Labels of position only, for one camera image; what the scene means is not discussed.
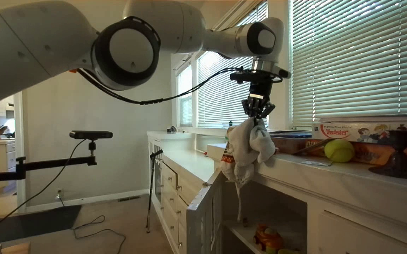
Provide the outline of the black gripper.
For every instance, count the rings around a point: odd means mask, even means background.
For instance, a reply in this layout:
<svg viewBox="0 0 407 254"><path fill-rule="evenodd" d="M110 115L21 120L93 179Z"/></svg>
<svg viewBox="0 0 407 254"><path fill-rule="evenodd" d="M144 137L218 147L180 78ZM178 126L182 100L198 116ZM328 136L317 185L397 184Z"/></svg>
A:
<svg viewBox="0 0 407 254"><path fill-rule="evenodd" d="M254 106L260 109L260 119L267 117L276 106L270 103L271 86L280 83L284 79L290 79L291 74L285 69L259 71L259 69L239 69L230 75L230 79L243 83L249 83L249 95L242 100L243 112L249 117L256 117Z"/></svg>

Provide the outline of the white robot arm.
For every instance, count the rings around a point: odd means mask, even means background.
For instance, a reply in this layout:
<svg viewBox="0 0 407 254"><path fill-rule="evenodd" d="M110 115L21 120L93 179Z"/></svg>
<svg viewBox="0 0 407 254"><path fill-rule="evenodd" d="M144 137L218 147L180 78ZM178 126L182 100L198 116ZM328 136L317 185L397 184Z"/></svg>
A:
<svg viewBox="0 0 407 254"><path fill-rule="evenodd" d="M250 85L243 110L263 119L274 106L271 85L291 74L278 67L283 23L259 23L213 31L201 12L175 0L129 0L124 17L99 31L62 0L0 9L0 100L33 85L76 71L100 91L116 95L146 83L160 54L212 51L223 58L250 57L249 69L230 68L230 79Z"/></svg>

